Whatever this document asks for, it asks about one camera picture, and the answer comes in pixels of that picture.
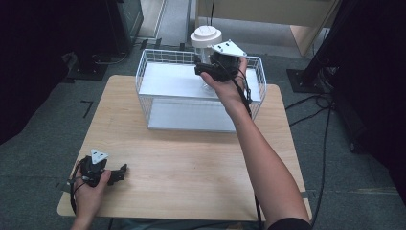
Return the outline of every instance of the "black controller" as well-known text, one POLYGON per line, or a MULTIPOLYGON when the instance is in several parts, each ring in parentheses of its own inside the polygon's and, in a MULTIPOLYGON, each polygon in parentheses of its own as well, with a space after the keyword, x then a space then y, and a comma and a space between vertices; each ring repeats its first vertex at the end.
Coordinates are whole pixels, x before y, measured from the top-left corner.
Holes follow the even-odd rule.
MULTIPOLYGON (((101 162, 93 164, 92 157, 87 155, 80 162, 80 171, 83 181, 91 187, 96 187, 101 180, 107 159, 103 159, 101 162)), ((107 182, 107 185, 113 185, 119 180, 124 180, 126 170, 127 165, 125 164, 119 170, 111 171, 111 176, 107 182)))
POLYGON ((235 78, 238 74, 239 58, 234 56, 222 55, 214 52, 210 55, 210 63, 202 63, 198 56, 194 57, 194 73, 200 75, 203 72, 208 73, 215 81, 228 81, 235 78))

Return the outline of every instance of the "person's left hand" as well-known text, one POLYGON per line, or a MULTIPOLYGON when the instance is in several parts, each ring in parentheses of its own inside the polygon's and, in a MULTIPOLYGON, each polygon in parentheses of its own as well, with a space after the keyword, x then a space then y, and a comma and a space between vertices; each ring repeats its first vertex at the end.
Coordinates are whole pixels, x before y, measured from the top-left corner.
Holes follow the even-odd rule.
MULTIPOLYGON (((104 189, 107 186, 110 175, 111 171, 104 171, 101 175, 98 186, 94 188, 87 184, 83 184, 84 182, 81 178, 78 178, 75 181, 74 190, 76 190, 75 199, 77 203, 77 216, 72 229, 89 228, 93 218, 101 207, 104 189)), ((81 176, 80 167, 77 172, 77 177, 79 176, 81 176)))

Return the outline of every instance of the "person's right hand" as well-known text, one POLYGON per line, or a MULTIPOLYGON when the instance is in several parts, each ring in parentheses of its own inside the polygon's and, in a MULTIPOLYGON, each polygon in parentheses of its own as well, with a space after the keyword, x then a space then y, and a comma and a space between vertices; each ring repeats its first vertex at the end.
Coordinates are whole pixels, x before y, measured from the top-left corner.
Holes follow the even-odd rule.
MULTIPOLYGON (((236 77, 236 82, 239 87, 244 90, 244 76, 246 75, 248 61, 245 57, 240 57, 239 71, 236 77)), ((219 82, 213 80, 213 78, 206 72, 200 75, 204 82, 206 82, 211 88, 214 89, 220 101, 226 108, 227 113, 233 116, 236 112, 243 109, 246 111, 241 97, 238 94, 237 88, 231 80, 225 82, 219 82)))

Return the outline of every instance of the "sleeve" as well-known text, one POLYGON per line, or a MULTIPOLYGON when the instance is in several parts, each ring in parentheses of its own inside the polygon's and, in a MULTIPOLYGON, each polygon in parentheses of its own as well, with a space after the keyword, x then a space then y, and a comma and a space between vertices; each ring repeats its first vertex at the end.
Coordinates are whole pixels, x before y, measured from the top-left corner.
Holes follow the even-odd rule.
POLYGON ((310 224, 301 218, 283 218, 273 223, 268 230, 310 230, 310 224))

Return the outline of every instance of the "white lid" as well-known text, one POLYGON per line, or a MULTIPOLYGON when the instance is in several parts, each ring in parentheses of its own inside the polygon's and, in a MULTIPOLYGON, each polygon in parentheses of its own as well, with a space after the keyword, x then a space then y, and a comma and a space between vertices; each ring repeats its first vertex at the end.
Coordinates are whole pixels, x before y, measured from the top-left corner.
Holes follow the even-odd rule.
POLYGON ((208 48, 221 41, 221 31, 212 26, 201 26, 191 34, 192 46, 195 48, 208 48))

